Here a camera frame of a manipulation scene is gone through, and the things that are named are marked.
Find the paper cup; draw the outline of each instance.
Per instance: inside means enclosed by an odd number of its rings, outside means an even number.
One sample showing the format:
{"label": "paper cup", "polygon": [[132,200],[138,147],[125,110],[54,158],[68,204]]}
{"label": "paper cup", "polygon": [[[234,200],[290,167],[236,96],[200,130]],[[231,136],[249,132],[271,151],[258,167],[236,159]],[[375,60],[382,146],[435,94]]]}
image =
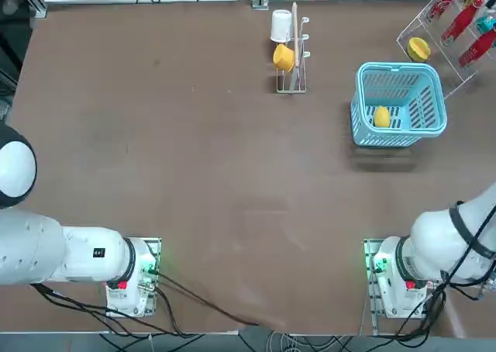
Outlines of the paper cup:
{"label": "paper cup", "polygon": [[287,9],[272,12],[270,39],[277,43],[286,43],[293,37],[292,16]]}

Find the yellow lemon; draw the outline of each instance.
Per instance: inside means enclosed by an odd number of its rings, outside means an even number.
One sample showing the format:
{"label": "yellow lemon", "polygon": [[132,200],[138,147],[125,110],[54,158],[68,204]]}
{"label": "yellow lemon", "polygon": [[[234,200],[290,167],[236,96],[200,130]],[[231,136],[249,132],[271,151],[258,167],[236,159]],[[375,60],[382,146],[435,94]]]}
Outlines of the yellow lemon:
{"label": "yellow lemon", "polygon": [[410,38],[406,50],[410,58],[417,63],[424,63],[431,56],[431,49],[427,42],[417,36]]}
{"label": "yellow lemon", "polygon": [[378,106],[374,114],[374,125],[376,127],[389,127],[391,116],[387,108]]}

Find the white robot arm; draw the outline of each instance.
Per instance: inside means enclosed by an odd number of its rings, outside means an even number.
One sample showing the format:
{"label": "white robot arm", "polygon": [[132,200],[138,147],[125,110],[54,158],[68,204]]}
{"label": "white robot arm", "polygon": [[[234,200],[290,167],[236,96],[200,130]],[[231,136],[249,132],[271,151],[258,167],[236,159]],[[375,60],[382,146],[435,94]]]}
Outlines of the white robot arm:
{"label": "white robot arm", "polygon": [[153,313],[160,253],[145,239],[101,227],[61,226],[10,206],[33,189],[36,157],[27,140],[0,124],[0,285],[105,282],[107,306],[129,316]]}
{"label": "white robot arm", "polygon": [[[424,212],[407,237],[388,237],[374,256],[372,267],[381,289],[386,316],[406,318],[427,296],[428,282],[444,280],[467,250],[484,220],[478,241],[456,271],[453,281],[482,278],[496,259],[496,184],[466,203]],[[421,317],[420,312],[414,317]]]}

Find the teal object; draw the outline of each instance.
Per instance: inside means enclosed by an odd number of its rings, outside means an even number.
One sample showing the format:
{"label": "teal object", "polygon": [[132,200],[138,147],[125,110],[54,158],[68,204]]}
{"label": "teal object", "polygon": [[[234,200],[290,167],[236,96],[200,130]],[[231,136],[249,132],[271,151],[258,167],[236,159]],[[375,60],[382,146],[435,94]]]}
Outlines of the teal object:
{"label": "teal object", "polygon": [[[492,30],[494,24],[496,24],[496,19],[491,15],[481,16],[475,22],[477,30],[479,31],[480,34],[485,34],[489,30]],[[493,42],[493,47],[496,47],[496,41]]]}
{"label": "teal object", "polygon": [[[374,125],[378,106],[391,114],[389,128]],[[356,73],[351,103],[354,142],[362,147],[408,147],[446,128],[441,81],[420,63],[365,63]]]}

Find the table surface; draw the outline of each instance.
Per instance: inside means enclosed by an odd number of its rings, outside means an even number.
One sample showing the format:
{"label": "table surface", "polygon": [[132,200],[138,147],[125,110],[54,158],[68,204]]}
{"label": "table surface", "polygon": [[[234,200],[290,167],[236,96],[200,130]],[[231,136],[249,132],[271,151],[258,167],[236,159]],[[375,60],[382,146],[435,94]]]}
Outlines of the table surface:
{"label": "table surface", "polygon": [[[10,119],[39,162],[21,207],[66,225],[160,236],[162,271],[274,330],[358,333],[363,239],[408,234],[419,213],[494,181],[489,74],[447,102],[441,137],[407,150],[353,145],[357,69],[404,60],[395,39],[424,4],[301,5],[312,56],[308,92],[293,96],[274,94],[271,12],[248,3],[50,12],[33,34]],[[57,289],[104,302],[101,285]],[[241,327],[168,293],[183,330]],[[29,286],[2,287],[0,299],[3,331],[102,330]],[[494,337],[494,314],[491,297],[473,304],[450,292],[434,332]],[[368,310],[365,320],[370,333]],[[150,321],[170,327],[162,306]]]}

